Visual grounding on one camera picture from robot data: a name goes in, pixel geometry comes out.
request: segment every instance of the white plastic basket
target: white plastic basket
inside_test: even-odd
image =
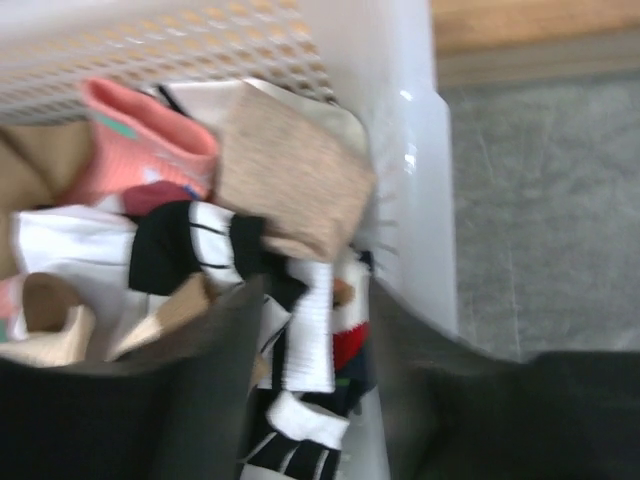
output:
[[[132,86],[254,76],[336,101],[367,128],[379,177],[358,243],[372,250],[390,292],[456,334],[449,117],[436,92],[427,7],[425,0],[4,0],[0,122],[81,115],[76,87],[90,74]],[[367,402],[375,416],[377,399]],[[373,423],[351,435],[375,443]],[[367,460],[343,469],[347,478],[385,478],[380,446],[370,446]]]

